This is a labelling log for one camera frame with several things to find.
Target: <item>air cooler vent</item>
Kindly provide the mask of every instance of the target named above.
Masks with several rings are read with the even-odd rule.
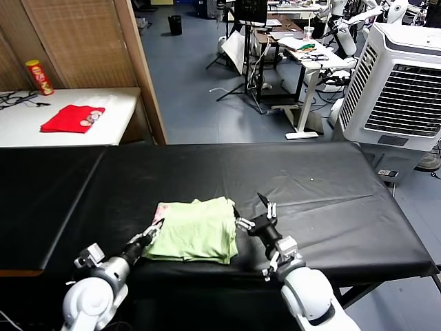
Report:
[[[441,70],[395,64],[365,128],[434,137],[441,128]]]
[[[353,76],[351,88],[348,91],[342,110],[340,111],[340,118],[342,120],[343,128],[347,127],[351,119],[353,111],[356,109],[357,102],[360,98],[363,88],[365,88],[367,79],[371,74],[373,65],[377,59],[377,52],[370,46],[366,46],[358,64],[355,75]]]

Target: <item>white cable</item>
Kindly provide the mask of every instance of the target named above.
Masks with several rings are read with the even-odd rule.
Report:
[[[208,92],[213,92],[213,91],[216,91],[216,90],[222,90],[222,91],[229,92],[229,90],[226,90],[224,88],[212,88],[211,90],[208,90]]]
[[[0,310],[0,314],[2,314],[3,317],[6,319],[6,321],[8,321],[9,323],[11,323],[11,325],[12,325],[14,328],[16,328],[16,329],[19,330],[19,331],[23,331],[22,328],[20,328],[17,324],[15,324],[15,323],[12,321],[12,319],[10,319],[10,318],[9,318],[4,312],[2,312],[1,310]]]

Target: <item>trash can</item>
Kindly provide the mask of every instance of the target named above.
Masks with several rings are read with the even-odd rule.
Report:
[[[168,17],[168,24],[170,26],[170,32],[174,36],[182,34],[182,19],[180,15],[173,15]]]

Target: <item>red cloth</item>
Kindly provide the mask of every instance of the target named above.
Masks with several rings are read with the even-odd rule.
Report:
[[[94,108],[89,106],[68,105],[52,117],[48,122],[41,126],[41,132],[75,132],[86,133],[93,124],[85,126],[84,123],[90,120],[96,111],[104,113],[104,108]]]

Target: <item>white air cooler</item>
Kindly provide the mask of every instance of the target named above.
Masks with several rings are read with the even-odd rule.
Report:
[[[441,137],[441,29],[375,23],[338,124],[385,181],[405,177]]]

